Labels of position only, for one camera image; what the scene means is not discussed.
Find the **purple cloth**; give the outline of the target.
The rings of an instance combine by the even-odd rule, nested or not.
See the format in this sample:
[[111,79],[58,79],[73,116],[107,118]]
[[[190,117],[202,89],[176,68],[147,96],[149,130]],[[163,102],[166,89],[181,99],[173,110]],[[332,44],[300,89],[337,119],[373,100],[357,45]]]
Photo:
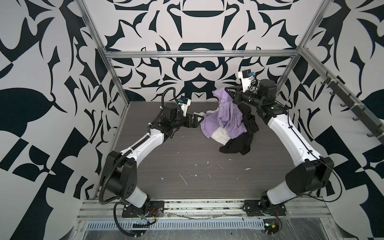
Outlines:
[[201,122],[201,130],[206,138],[210,138],[218,128],[227,131],[231,139],[246,133],[247,129],[243,123],[243,113],[233,103],[232,97],[224,88],[213,91],[219,101],[219,108],[214,113],[206,113]]

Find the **black cloth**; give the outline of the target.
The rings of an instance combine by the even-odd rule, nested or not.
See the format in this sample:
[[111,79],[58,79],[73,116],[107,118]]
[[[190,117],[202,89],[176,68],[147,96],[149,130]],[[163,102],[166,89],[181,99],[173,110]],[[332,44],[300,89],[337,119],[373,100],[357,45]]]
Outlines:
[[250,106],[241,103],[238,107],[243,114],[242,124],[244,125],[246,132],[235,139],[229,140],[223,147],[219,148],[219,151],[223,154],[240,153],[244,156],[250,152],[254,134],[259,131],[259,127],[256,123],[255,116],[252,114]]

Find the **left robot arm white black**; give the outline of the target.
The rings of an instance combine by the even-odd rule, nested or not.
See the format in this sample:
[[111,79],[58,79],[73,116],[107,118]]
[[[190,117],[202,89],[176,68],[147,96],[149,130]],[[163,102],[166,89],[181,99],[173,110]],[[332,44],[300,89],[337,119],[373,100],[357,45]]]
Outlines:
[[108,154],[100,179],[99,203],[106,205],[119,200],[122,204],[143,208],[150,197],[138,187],[138,166],[162,145],[173,138],[180,128],[197,128],[204,118],[187,113],[189,105],[168,103],[154,122],[148,124],[147,133],[130,147]]

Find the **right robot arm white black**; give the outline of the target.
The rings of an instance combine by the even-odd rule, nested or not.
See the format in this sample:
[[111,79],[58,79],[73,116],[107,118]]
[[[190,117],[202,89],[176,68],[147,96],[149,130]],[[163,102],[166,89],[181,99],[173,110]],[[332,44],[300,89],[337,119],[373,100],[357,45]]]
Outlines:
[[275,82],[248,77],[241,79],[241,85],[233,87],[233,90],[230,96],[234,103],[256,108],[258,116],[279,137],[295,166],[282,183],[262,195],[262,208],[271,209],[324,188],[333,172],[334,162],[329,157],[322,157],[294,126],[288,109],[276,101]]

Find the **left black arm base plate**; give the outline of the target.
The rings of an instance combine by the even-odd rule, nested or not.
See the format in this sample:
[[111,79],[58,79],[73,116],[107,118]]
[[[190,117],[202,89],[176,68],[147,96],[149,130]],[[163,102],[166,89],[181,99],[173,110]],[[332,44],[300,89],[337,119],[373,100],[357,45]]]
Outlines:
[[136,218],[141,215],[145,217],[157,217],[164,213],[164,201],[146,201],[141,208],[134,205],[125,206],[123,209],[123,218]]

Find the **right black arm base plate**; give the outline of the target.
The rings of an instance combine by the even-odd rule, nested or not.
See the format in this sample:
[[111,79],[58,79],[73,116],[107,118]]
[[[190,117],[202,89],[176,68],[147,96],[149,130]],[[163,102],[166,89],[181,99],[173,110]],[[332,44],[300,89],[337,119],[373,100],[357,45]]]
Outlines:
[[286,216],[287,209],[284,204],[268,205],[261,200],[245,200],[242,210],[249,217]]

